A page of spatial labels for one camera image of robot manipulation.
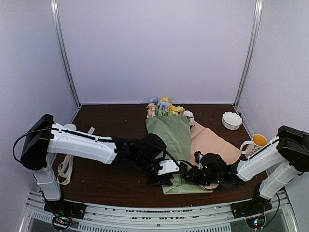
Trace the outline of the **pink wrapping paper sheet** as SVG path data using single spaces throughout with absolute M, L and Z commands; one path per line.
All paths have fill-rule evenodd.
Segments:
M 186 171 L 198 168 L 194 153 L 200 151 L 203 169 L 206 171 L 207 185 L 196 185 L 181 179 L 188 187 L 205 187 L 213 191 L 218 186 L 235 188 L 240 184 L 236 176 L 237 160 L 240 150 L 231 143 L 219 137 L 211 129 L 195 123 L 188 124 L 185 116 L 158 116 L 146 120 L 148 133 L 158 135 L 167 147 L 167 151 L 184 165 Z

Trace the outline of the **pink rose stem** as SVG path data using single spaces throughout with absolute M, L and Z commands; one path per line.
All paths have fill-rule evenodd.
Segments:
M 189 110 L 185 110 L 183 115 L 187 117 L 189 126 L 193 127 L 195 125 L 194 114 Z

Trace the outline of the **peach flower stem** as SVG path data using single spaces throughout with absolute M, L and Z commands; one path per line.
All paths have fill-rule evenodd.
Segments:
M 147 105 L 147 116 L 146 118 L 149 119 L 149 118 L 152 118 L 152 117 L 155 117 L 156 116 L 156 109 L 157 109 L 157 106 L 155 103 L 150 103 Z

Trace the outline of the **blue flower stem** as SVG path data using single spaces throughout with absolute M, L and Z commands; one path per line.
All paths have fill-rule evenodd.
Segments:
M 158 96 L 150 99 L 147 106 L 147 117 L 167 116 L 169 112 L 170 103 L 166 100 L 161 100 Z

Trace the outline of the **pale yellow flower stem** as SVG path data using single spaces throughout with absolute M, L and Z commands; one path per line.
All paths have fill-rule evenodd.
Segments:
M 184 115 L 185 108 L 183 108 L 182 106 L 176 106 L 175 109 L 176 109 L 176 115 L 178 116 Z

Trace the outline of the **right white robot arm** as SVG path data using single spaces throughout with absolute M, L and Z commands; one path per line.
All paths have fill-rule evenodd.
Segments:
M 248 158 L 228 165 L 218 154 L 195 153 L 198 166 L 182 174 L 182 178 L 197 185 L 218 184 L 237 188 L 254 176 L 276 165 L 275 171 L 257 185 L 257 194 L 248 201 L 248 210 L 258 213 L 266 201 L 286 186 L 294 177 L 309 170 L 309 134 L 288 126 L 278 128 L 277 135 Z

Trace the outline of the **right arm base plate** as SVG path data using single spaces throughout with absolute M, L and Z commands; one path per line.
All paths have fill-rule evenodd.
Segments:
M 265 212 L 272 208 L 269 202 L 255 203 L 253 200 L 231 204 L 233 217 L 245 219 L 246 225 L 253 230 L 261 230 L 265 226 Z

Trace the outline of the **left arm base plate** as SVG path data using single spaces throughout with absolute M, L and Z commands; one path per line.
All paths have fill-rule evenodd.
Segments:
M 44 210 L 54 215 L 52 219 L 54 229 L 63 231 L 71 226 L 74 219 L 84 218 L 86 205 L 70 201 L 47 201 Z

